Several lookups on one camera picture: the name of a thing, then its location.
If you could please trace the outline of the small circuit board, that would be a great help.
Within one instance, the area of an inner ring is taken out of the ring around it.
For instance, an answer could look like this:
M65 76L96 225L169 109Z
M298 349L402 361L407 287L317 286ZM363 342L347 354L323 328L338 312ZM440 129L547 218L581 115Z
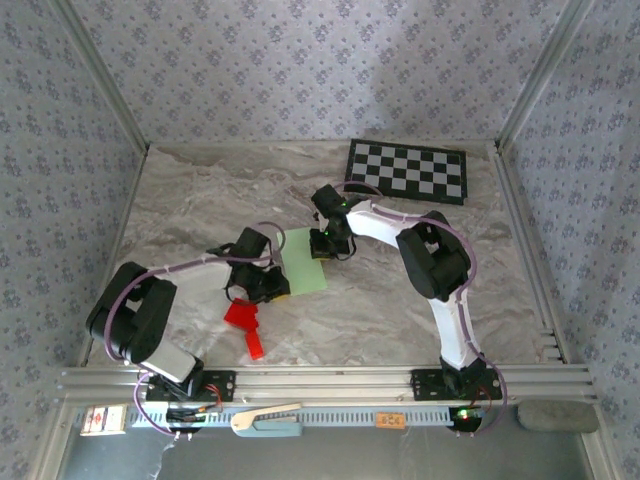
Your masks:
M474 433L482 423L484 410L480 407L455 407L449 409L452 424L449 429L454 432Z
M165 414L167 423L200 424L218 417L222 411L212 406L198 408L168 408Z

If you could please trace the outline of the aluminium corner post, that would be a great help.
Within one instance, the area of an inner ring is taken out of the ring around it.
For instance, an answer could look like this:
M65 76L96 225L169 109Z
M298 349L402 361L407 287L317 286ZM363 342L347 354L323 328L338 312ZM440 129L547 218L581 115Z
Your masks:
M567 0L531 74L496 137L495 144L499 153L511 148L595 3L596 0Z
M71 0L47 0L61 25L70 37L94 83L105 102L111 108L129 142L142 154L148 150L148 143L125 98L121 94L115 78L102 59L89 30Z

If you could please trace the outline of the aluminium side rail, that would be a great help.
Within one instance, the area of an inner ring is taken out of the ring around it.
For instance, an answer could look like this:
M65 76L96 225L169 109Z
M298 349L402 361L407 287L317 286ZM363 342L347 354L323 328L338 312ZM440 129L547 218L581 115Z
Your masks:
M519 192L518 176L501 149L490 143L499 185L511 222L514 241L533 298L534 311L545 338L542 360L545 363L571 363L571 354L562 331L561 309L552 295L551 276L539 256L539 236L529 224L526 198Z
M146 147L146 149L144 150L144 152L142 153L141 159L138 162L138 165L134 171L134 174L132 176L132 180L129 186L129 190L128 190L128 194L126 197L126 201L124 204L124 208L122 211L122 214L120 215L119 219L118 219L118 224L117 224L117 230L116 230L116 236L115 236L115 240L114 243L112 245L112 248L110 250L109 253L109 257L108 257L108 261L106 264L106 270L104 275L101 278L98 290L97 290L97 294L94 298L94 302L97 302L99 300L99 298L101 297L104 289L106 288L106 286L108 285L110 279L112 278L113 272L114 272L114 268L116 266L117 263L117 259L118 259L118 253L120 250L120 246L122 244L122 240L124 238L124 233L126 230L126 226L128 224L129 221L129 216L130 216L130 212L136 197L136 193L137 193L137 189L138 189L138 185L140 182L140 178L144 169L144 165L148 156L148 151L149 151L149 147ZM90 356L90 352L92 349L92 344L93 344L93 339L88 335L85 334L85 336L83 337L83 343L81 345L81 348L79 350L79 354L78 357L76 359L76 363L75 366L76 367L85 367L88 363L88 359Z

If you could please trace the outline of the light green paper sheet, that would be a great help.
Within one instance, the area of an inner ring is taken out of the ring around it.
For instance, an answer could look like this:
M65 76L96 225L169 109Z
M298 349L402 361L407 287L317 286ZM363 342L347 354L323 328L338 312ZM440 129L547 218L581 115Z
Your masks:
M284 231L285 242L280 251L284 275L291 296L318 292L327 288L322 264L311 257L310 228Z

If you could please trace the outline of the wooden handled tool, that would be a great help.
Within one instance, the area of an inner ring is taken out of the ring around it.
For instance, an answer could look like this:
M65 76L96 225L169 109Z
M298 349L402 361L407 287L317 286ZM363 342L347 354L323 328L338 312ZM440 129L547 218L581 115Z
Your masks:
M231 428L235 433L249 430L260 416L295 411L301 407L301 403L289 403L238 412L231 418Z

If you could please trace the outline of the small printed cardboard box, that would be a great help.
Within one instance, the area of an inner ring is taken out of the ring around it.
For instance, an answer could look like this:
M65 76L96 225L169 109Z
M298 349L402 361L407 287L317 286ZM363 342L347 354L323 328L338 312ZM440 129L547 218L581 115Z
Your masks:
M81 436L111 436L125 433L126 405L92 406L86 409Z

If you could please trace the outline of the black and grey chessboard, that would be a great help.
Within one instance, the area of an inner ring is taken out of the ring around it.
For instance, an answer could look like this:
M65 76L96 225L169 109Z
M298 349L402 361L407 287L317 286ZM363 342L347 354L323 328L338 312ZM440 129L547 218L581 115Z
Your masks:
M466 153L459 150L353 139L344 189L415 201L462 205Z

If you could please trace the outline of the aluminium front rail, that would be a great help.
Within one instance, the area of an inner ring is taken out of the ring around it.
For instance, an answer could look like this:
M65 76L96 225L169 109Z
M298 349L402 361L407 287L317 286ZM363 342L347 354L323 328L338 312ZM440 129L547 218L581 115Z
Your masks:
M409 405L414 402L411 366L396 367L236 367L235 389L228 406ZM504 365L503 396L515 404L525 399L595 402L596 388L584 365ZM138 380L132 367L67 368L54 396L75 405L124 403Z

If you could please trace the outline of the red toy brick block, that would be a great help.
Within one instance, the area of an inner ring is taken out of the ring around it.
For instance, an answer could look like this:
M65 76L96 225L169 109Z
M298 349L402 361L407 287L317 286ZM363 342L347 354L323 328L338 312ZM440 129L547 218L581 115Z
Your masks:
M264 350L259 336L258 307L246 300L234 299L227 310L224 321L232 327L244 332L245 343L252 360L264 357Z

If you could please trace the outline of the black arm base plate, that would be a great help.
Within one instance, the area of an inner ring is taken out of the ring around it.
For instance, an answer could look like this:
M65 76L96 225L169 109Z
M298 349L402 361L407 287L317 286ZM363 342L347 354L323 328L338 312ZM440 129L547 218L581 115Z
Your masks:
M461 374L442 369L414 369L410 386L416 401L501 400L503 392L496 372Z
M149 380L146 400L151 402L231 402L236 387L233 370L201 370L183 382L155 375Z

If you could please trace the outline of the blue-grey plastic holder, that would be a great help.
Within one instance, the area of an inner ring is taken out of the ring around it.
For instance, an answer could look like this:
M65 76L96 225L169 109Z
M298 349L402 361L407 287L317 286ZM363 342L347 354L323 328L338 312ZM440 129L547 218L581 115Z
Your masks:
M234 433L242 438L290 438L303 433L303 425L294 417L256 420L248 428L233 427Z

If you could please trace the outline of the grey stone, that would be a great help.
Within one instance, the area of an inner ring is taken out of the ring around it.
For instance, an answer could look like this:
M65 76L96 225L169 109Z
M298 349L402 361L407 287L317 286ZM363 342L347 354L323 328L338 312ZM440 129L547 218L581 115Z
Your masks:
M517 419L537 432L594 433L599 420L592 404L569 400L525 400L517 407Z

